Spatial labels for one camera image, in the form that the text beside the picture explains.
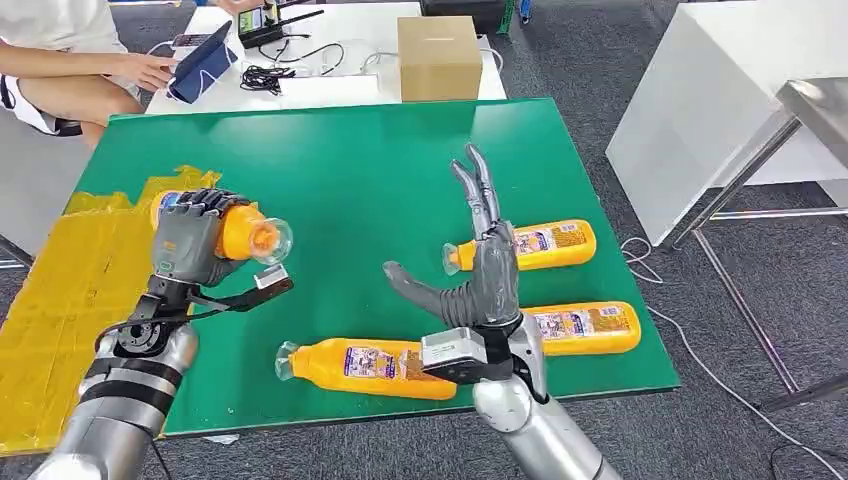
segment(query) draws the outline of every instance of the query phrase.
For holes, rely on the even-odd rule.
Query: plastic bottle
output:
[[[624,302],[591,302],[522,308],[536,317],[545,355],[622,353],[642,338],[639,317]]]
[[[184,192],[169,190],[153,199],[150,221],[153,228],[159,225],[159,212],[174,205]],[[224,215],[224,225],[218,236],[215,254],[231,260],[253,258],[266,265],[280,263],[292,246],[292,231],[288,223],[279,218],[265,218],[259,205],[236,205]]]
[[[275,369],[281,380],[305,378],[327,390],[447,400],[456,384],[421,371],[419,342],[330,338],[312,346],[285,342]]]
[[[595,255],[595,232],[585,220],[563,220],[516,228],[515,254],[519,270],[563,267],[588,262]],[[443,248],[445,272],[453,275],[471,270],[474,241],[459,246],[446,243]]]

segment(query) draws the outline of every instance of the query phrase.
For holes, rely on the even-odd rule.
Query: robotic arm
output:
[[[397,262],[383,270],[392,287],[451,328],[421,339],[424,371],[473,384],[474,408],[501,434],[533,480],[620,480],[592,441],[547,391],[542,338],[535,319],[518,304],[518,263],[512,226],[500,218],[486,160],[473,146],[472,175],[451,169],[471,207],[477,250],[471,280],[436,290]]]
[[[230,192],[205,189],[182,194],[160,213],[147,292],[127,321],[97,338],[79,404],[53,453],[30,479],[136,478],[197,352],[191,320],[247,311],[292,288],[276,264],[256,277],[257,288],[241,295],[214,299],[201,293],[201,286],[219,284],[244,263],[214,252],[227,210],[247,203]],[[190,315],[192,303],[209,310]]]

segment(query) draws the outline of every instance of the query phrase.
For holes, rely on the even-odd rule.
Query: clear bottle cap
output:
[[[454,275],[460,270],[459,267],[459,249],[452,243],[446,243],[442,247],[442,266],[445,267],[445,273]]]
[[[285,341],[277,350],[277,358],[274,360],[274,371],[277,372],[277,378],[284,382],[290,378],[294,378],[289,355],[297,351],[298,348],[300,348],[300,345]]]
[[[254,225],[250,232],[250,256],[259,263],[282,263],[291,251],[294,237],[285,220],[266,218]]]

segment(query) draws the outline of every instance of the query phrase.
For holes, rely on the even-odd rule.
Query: green table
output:
[[[621,300],[642,322],[642,342],[628,353],[548,359],[550,391],[561,398],[679,386],[550,99],[122,117],[106,131],[78,191],[135,199],[147,177],[188,163],[221,172],[219,185],[259,201],[294,230],[285,261],[292,291],[246,314],[195,323],[200,349],[166,435],[470,407],[468,387],[442,402],[368,396],[280,382],[273,367],[284,340],[414,340],[444,329],[389,287],[381,265],[397,260],[435,286],[466,278],[444,274],[441,247],[471,238],[462,188],[448,167],[464,158],[469,139],[488,158],[504,218],[515,225],[582,218],[597,234],[589,263],[522,272],[522,306]],[[212,293],[250,287],[259,269],[246,265]]]

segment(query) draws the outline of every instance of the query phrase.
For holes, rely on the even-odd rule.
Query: cardboard box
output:
[[[471,17],[398,18],[404,102],[476,100],[483,60]]]

